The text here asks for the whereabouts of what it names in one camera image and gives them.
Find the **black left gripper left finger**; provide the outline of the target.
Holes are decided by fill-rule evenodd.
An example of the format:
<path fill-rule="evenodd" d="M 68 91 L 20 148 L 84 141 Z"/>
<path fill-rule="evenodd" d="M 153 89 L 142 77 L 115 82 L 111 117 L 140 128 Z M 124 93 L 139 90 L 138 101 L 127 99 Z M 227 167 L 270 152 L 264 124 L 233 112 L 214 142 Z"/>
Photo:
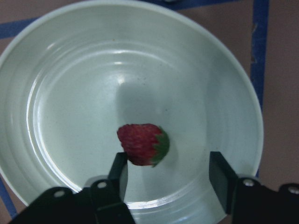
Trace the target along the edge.
<path fill-rule="evenodd" d="M 108 180 L 120 199 L 124 201 L 128 183 L 128 156 L 127 153 L 117 153 L 108 174 Z"/>

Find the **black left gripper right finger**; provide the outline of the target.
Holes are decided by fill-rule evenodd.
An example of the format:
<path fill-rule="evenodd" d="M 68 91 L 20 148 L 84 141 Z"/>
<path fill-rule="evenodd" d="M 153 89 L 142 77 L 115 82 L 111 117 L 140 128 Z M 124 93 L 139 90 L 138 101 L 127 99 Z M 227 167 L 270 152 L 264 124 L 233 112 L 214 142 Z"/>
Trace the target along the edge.
<path fill-rule="evenodd" d="M 226 214 L 232 213 L 233 194 L 238 175 L 221 152 L 209 156 L 209 180 Z"/>

